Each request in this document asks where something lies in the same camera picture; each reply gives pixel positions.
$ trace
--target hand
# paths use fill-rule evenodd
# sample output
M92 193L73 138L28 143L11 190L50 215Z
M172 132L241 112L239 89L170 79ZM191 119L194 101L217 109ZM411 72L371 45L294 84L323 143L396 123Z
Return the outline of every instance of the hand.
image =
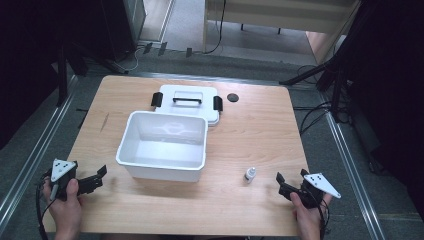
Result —
M318 208L307 209L303 206L302 201L297 193L290 193L290 199L295 207L293 215L297 219L298 235L302 240L319 240L321 229L321 215ZM330 204L331 195L325 194L323 201ZM325 205L320 206L323 213L325 213Z
M78 194L78 180L71 179L66 187L67 200L55 200L49 207L50 214L56 223L56 240L78 239L81 226L82 209ZM50 179L44 183L43 194L50 204Z

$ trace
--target black clip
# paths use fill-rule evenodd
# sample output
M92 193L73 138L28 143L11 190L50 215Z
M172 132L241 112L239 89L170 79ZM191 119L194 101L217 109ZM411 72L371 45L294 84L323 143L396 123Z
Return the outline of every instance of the black clip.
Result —
M161 107L162 106L163 93L156 92L153 94L152 103L150 106Z
M84 193L92 193L96 188L103 186L102 178L106 175L106 165L97 171L96 175L78 180L79 190L78 195Z
M224 110L222 98L220 96L213 97L213 110L218 110L220 112Z

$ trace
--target white plastic bin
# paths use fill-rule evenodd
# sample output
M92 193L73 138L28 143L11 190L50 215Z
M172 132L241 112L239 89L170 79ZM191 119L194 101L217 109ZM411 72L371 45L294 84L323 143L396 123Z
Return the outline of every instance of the white plastic bin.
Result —
M133 177L197 182L205 165L207 130L203 117L136 111L116 160Z

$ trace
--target finger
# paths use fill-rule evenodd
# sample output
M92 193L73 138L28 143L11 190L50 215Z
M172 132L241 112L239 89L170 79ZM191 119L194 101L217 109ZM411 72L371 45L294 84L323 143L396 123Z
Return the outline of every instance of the finger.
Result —
M325 203L328 205L330 205L331 199L333 198L333 196L331 196L328 193L324 194L324 197L322 198L323 201L325 201Z
M67 194L67 200L71 201L78 201L77 194L78 194L78 180L75 178L71 179L68 182L68 186L66 187L66 194Z
M296 208L303 207L302 200L300 200L300 197L299 195L297 195L297 193L295 192L290 193L290 199Z
M52 190L50 188L50 178L46 177L46 178L44 178L43 195L44 195L44 199L47 201L47 203L50 203L51 192L52 192Z
M81 206L83 206L83 205L84 205L84 198L83 198L83 197L81 197L81 196L79 196L79 197L78 197L78 202L79 202L79 204L80 204Z

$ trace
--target black cable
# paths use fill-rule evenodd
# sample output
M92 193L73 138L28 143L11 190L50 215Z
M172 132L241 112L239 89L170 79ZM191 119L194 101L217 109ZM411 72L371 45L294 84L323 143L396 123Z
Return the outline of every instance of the black cable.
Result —
M325 226L327 225L327 223L325 222L324 214L322 213L321 204L318 203L317 199L311 193L311 191L309 191L309 189L304 188L304 190L312 197L312 199L314 199L314 202L316 203L316 208L318 208L319 215L321 216L320 239L323 240L324 239L324 233L325 233Z
M43 211L43 215L41 215L41 218L44 218L44 214L46 214L46 212L47 212L47 209L49 209L50 208L50 206L54 203L54 201L56 201L56 198L53 200L53 201L51 201L50 203L49 203L49 205L47 205L47 207L44 209L44 211Z
M314 124L316 124L319 120L321 120L321 118L327 113L327 111L326 112L324 112L323 114L321 114L318 118L316 118L314 121L312 121L312 123L311 124L309 124L305 129L303 129L303 125L305 124L305 122L306 122L306 119L308 118L308 116L311 114L311 113L313 113L314 111L316 111L316 110L319 110L319 109L326 109L326 110L328 110L329 108L330 108L330 106L324 106L324 105L326 105L326 104L328 104L328 103L330 103L330 102L324 102L324 103L321 103L321 104L319 104L318 106L316 106L316 107L314 107L314 108L312 108L307 114L306 114L306 116L303 118L303 120L302 120L302 123L300 124L300 130L299 130L299 133L300 133L300 135L302 135L303 133L305 133L305 131L306 130L308 130L310 127L312 127Z
M326 212L327 212L327 220L326 220L326 222L325 222L325 228L327 228L327 224L328 224L328 222L330 221L330 208L328 208L328 204L327 204L327 202L324 200L324 199L322 199L322 202L325 204L325 206L324 205L322 205L323 207L325 207L325 209L326 209Z
M41 239L48 240L47 233L43 224L43 217L47 208L44 210L43 214L41 214L41 207L40 207L40 192L41 190L43 190L43 187L42 187L43 185L44 185L44 178L40 180L40 182L38 183L36 187L35 206L37 208L36 211L37 211L37 219L38 219L38 232L40 233Z
M321 118L324 117L324 115L327 114L327 112L322 113L319 115L314 121L312 121L306 128L304 128L302 131L300 131L300 135L304 134L309 128L311 128L313 125L315 125Z
M309 111L309 110L314 110L316 108L317 108L316 106L315 107L293 107L293 110L295 110L295 111Z
M209 51L209 52L205 52L204 54L209 54L209 53L213 53L219 46L219 44L221 44L221 39L222 39L222 22L224 22L224 13L225 13L225 5L227 4L227 0L224 0L224 7L222 8L222 16L221 16L221 25L219 26L219 41L218 44L216 45L216 47Z
M316 66L314 66L314 65L303 65L303 66L299 67L299 68L297 69L297 76L300 76L300 74L299 74L300 69L305 68L305 67L316 67ZM316 74L315 74L315 75L313 75L313 77L314 77L314 79L315 79L315 82L314 82L314 83L313 83L313 82L309 82L309 81L307 81L307 80L306 80L307 78L305 78L303 81L304 81L304 82L306 82L306 83L309 83L309 84L316 84L316 83L318 82L318 79L316 78Z

